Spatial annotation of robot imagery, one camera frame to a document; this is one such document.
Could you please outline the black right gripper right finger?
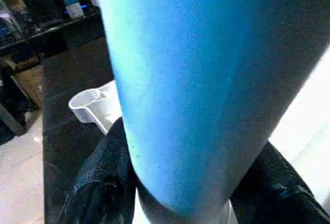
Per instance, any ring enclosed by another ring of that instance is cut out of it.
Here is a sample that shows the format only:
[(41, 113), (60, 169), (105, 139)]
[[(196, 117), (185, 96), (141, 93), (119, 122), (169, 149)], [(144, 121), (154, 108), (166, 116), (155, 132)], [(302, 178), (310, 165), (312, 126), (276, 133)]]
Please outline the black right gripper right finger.
[(329, 223), (329, 214), (267, 142), (230, 197), (239, 223)]

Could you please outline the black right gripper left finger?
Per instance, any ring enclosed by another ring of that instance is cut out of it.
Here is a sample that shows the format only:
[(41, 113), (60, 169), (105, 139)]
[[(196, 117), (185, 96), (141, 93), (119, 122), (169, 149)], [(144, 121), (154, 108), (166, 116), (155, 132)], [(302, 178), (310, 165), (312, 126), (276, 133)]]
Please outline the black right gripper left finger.
[(80, 168), (58, 223), (132, 223), (136, 185), (119, 118)]

